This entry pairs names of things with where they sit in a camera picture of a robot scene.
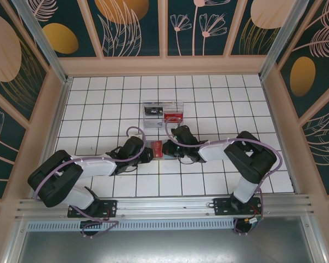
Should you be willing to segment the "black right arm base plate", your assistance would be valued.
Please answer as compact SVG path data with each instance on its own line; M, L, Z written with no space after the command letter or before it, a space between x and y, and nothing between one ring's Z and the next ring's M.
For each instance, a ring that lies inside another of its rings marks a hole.
M215 215L254 215L262 212L259 197L252 197L247 203L236 198L215 198L213 200Z

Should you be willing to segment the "clear acrylic card organizer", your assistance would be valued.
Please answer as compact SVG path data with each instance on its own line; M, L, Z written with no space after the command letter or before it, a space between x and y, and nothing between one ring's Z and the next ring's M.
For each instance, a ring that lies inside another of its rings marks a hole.
M144 113L144 107L163 107L163 115L162 116L146 116ZM165 127L166 123L168 123L168 127L174 126L179 123L170 123L169 121L164 120L164 114L165 113L183 113L183 120L184 120L184 103L182 101L144 101L142 103L142 111L143 111L143 125L145 121L159 119L163 121L163 127Z

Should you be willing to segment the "aluminium table edge rail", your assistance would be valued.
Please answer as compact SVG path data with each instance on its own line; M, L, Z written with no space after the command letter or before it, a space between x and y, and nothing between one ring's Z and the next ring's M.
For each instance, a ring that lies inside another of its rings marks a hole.
M290 98L285 91L283 84L278 80L266 80L262 82L262 87L269 110L271 111L273 124L276 128L277 137L281 146L281 152L288 176L290 178L293 190L296 194L302 191L298 185L297 171L294 169L294 136L297 131L296 119Z
M40 159L40 164L44 163L51 155L54 154L56 142L59 137L61 123L65 113L65 107L69 98L69 93L72 85L72 78L68 78L62 86L61 93L56 103L56 110L52 119L49 134L47 136L46 144Z

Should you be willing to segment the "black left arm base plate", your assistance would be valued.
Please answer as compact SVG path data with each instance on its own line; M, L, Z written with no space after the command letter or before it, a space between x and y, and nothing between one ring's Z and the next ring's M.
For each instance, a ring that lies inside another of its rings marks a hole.
M87 209L82 210L85 214L94 218L114 218L117 212L117 200L94 201ZM75 208L69 206L68 218L84 218Z

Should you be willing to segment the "red VIP card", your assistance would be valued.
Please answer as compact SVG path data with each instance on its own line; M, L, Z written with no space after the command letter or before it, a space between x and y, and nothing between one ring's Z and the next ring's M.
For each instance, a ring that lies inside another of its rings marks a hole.
M164 120L170 123L181 123L183 121L183 113L165 113Z
M163 152L162 152L163 143L161 140L151 141L150 146L151 146L151 149L153 150L154 158L163 157Z

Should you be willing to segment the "aluminium corner post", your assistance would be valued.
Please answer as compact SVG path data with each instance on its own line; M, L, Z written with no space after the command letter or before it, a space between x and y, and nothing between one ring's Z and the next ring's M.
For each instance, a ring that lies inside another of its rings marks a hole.
M258 76L261 82L266 80L283 48L292 39L292 34L296 31L299 22L305 20L302 20L302 16L308 14L308 7L311 8L316 2L317 0L296 0L293 3L259 70Z
M24 0L12 0L16 10L21 15L24 23L28 27L29 31L34 36L37 44L41 48L44 56L50 63L50 66L55 71L57 77L63 82L66 83L68 76L66 75L55 51L50 45L48 39L46 38L40 24L35 19L34 15L31 12L29 5Z

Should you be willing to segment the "grey metal shelf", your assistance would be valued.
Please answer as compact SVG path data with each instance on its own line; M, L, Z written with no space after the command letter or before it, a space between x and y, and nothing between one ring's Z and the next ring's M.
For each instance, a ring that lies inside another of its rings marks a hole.
M299 218L263 220L246 236L230 229L30 232L19 263L315 263Z

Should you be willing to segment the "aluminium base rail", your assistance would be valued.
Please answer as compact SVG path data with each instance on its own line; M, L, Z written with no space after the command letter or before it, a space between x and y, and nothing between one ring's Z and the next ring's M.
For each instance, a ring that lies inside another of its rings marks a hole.
M119 198L116 220L135 219L203 219L213 218L214 210L208 206L214 196ZM264 217L306 216L314 213L308 195L263 195ZM47 208L33 199L19 201L14 212L17 220L68 220L68 205Z

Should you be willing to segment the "black VIP card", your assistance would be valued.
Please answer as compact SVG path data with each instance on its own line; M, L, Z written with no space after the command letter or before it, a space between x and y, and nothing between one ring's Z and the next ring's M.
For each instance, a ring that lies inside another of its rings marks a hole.
M144 107L144 113L146 116L162 116L163 107Z

